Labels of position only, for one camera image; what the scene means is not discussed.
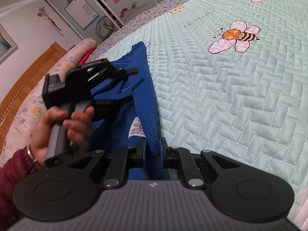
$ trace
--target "red fabric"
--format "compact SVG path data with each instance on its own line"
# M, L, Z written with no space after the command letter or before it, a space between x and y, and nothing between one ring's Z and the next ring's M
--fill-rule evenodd
M82 64L85 64L86 61L88 60L89 56L93 53L93 51L94 51L95 49L96 49L96 47L95 47L93 50L91 50L91 51L89 51L88 53L86 53L86 54L80 59L80 61L78 62L77 66L80 66L80 65L82 65Z
M27 148L18 150L0 170L0 230L6 230L20 218L13 202L13 191L26 177L38 172Z

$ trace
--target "framed picture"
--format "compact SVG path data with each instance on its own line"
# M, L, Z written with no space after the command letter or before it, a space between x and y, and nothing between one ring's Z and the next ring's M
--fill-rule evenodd
M0 24L0 64L4 58L12 53L17 47L17 44Z

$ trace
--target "pillow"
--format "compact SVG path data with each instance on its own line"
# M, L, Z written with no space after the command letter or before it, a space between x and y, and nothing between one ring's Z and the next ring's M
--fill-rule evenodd
M90 50L97 46L93 39L85 39L64 55L50 70L49 74L59 74L61 82L65 73L75 67L78 61ZM7 133L0 155L0 166L9 160L13 154L30 143L32 132L40 116L46 112L46 106L42 99L42 90L45 77L30 92L21 104L15 115L12 125Z

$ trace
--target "silver bracelet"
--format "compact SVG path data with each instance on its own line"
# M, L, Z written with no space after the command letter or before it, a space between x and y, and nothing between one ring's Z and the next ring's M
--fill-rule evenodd
M28 144L28 146L27 146L27 152L28 152L28 155L29 155L29 157L30 157L30 159L33 161L33 162L36 162L36 158L31 154L31 152L30 152L30 144L31 144L31 141L30 141L30 143Z

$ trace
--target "blue garment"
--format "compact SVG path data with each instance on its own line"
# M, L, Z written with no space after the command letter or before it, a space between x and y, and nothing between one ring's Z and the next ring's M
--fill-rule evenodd
M161 179L167 172L162 169L158 108L144 43L133 45L129 53L111 64L116 68L138 68L139 72L129 76L128 80L120 82L112 90L100 93L110 82L105 80L91 90L93 97L119 99L133 95L133 101L123 106L117 116L93 123L90 150L103 149L106 153L113 153L117 147L137 146L140 137L128 138L128 133L135 117L139 117L147 139L145 169L130 169L129 179Z

